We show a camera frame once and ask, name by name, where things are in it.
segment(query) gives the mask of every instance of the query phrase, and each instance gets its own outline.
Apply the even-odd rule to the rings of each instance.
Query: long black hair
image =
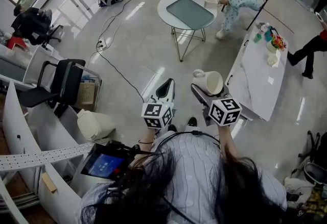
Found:
[[[171,150],[141,159],[108,194],[111,203],[84,208],[82,223],[90,223],[89,213],[96,212],[94,223],[167,223],[171,208],[163,199],[175,173]],[[284,210],[264,193],[261,174],[248,158],[236,159],[228,150],[212,179],[212,212],[219,224],[279,224]]]

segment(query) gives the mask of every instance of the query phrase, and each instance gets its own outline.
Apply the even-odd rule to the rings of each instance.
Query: white ceramic cup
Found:
[[[223,89],[224,81],[217,71],[204,72],[196,69],[193,72],[193,77],[193,83],[208,94],[216,95]]]

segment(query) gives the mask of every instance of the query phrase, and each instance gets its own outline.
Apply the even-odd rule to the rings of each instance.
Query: white marble floor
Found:
[[[76,8],[69,0],[50,0],[45,6],[54,12],[55,23],[64,25],[62,42],[52,45],[67,58],[87,60],[95,51],[96,42],[105,21],[117,14],[122,4],[99,8],[97,0],[85,0],[90,11]],[[197,68],[216,70],[226,78],[238,53],[246,27],[254,17],[251,10],[242,10],[233,32],[223,41],[215,39],[220,28],[222,14],[206,29],[207,41],[201,48],[180,63],[177,57],[170,27],[157,14],[160,0],[132,0],[124,12],[103,34],[108,42],[121,22],[109,49],[103,52],[117,69],[143,94],[156,88],[167,78],[176,81],[174,124],[183,130],[191,116],[196,116],[204,126],[202,105],[190,91],[192,71]],[[290,52],[302,47],[320,30],[319,21],[295,0],[270,0],[260,15],[274,16],[282,21],[283,30],[294,36]],[[180,41],[181,47],[187,40]],[[301,76],[303,62],[297,67],[286,65],[285,76],[277,104],[269,122],[248,122],[238,132],[235,141],[241,154],[254,159],[271,171],[279,180],[289,175],[297,162],[297,154],[306,144],[306,133],[325,131],[327,119],[327,73],[325,58],[316,55],[314,79]],[[112,116],[116,123],[116,138],[128,145],[135,144],[146,125],[141,119],[142,100],[136,91],[98,54],[91,58],[89,68],[98,72],[103,80],[98,111]]]

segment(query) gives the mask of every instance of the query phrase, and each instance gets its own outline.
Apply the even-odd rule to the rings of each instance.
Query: small display screen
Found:
[[[93,166],[88,170],[88,174],[107,178],[123,161],[124,159],[122,158],[100,154]]]

